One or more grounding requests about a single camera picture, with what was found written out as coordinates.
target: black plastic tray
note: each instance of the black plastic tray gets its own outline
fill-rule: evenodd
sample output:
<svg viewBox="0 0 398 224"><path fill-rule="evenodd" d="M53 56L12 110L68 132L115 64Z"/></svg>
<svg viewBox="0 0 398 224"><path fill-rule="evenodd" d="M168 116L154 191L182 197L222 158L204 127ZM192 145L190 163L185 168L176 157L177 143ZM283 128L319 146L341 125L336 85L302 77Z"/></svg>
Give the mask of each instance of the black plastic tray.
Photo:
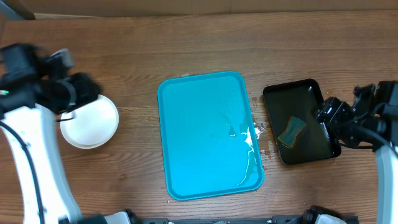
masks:
<svg viewBox="0 0 398 224"><path fill-rule="evenodd" d="M317 81L307 79L267 86L263 94L279 157L284 164L312 162L338 157L341 154L338 140L327 130L325 125L319 124L315 119L316 113L323 103ZM291 116L300 118L307 124L297 136L293 148L289 148L277 140Z"/></svg>

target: wood grain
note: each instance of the wood grain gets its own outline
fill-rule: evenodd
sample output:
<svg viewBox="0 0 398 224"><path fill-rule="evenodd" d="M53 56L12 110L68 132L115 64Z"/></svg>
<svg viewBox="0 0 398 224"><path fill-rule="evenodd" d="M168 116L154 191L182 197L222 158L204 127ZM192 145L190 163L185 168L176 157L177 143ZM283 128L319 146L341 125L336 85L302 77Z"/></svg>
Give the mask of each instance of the wood grain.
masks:
<svg viewBox="0 0 398 224"><path fill-rule="evenodd" d="M58 143L82 212L131 208L140 217L254 218L301 214L316 204L374 223L377 169L370 151L286 167L275 152L262 90L313 78L325 98L353 102L353 87L398 79L398 11L305 12L7 22L2 45L69 48L74 71L90 72L118 106L120 125L102 147ZM157 87L184 74L244 76L265 181L244 194L179 202L165 188ZM19 223L22 198L11 151L0 137L0 219Z"/></svg>

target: white bowl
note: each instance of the white bowl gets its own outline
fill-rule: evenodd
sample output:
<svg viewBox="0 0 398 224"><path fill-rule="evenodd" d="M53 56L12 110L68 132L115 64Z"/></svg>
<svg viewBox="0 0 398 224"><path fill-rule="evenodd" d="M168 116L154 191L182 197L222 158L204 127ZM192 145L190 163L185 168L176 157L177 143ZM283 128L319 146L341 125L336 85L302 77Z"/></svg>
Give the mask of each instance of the white bowl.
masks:
<svg viewBox="0 0 398 224"><path fill-rule="evenodd" d="M103 95L74 111L75 118L61 122L62 136L75 147L92 149L106 143L116 132L119 113L113 102ZM72 117L64 113L61 119Z"/></svg>

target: blue tray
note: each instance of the blue tray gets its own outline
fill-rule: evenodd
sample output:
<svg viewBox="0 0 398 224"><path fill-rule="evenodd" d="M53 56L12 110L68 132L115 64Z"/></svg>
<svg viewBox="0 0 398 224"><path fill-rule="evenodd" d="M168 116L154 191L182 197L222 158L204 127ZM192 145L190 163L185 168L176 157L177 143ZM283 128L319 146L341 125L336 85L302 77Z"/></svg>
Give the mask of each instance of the blue tray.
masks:
<svg viewBox="0 0 398 224"><path fill-rule="evenodd" d="M165 177L177 200L256 190L264 181L243 77L174 78L157 91Z"/></svg>

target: brown wall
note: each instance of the brown wall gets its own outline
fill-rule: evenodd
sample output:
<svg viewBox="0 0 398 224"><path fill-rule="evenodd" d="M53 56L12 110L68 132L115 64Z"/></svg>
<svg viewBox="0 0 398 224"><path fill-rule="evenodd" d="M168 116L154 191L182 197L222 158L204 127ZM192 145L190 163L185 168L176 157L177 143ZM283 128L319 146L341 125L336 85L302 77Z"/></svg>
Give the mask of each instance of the brown wall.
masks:
<svg viewBox="0 0 398 224"><path fill-rule="evenodd" d="M20 0L30 11L80 16L398 9L398 0Z"/></svg>

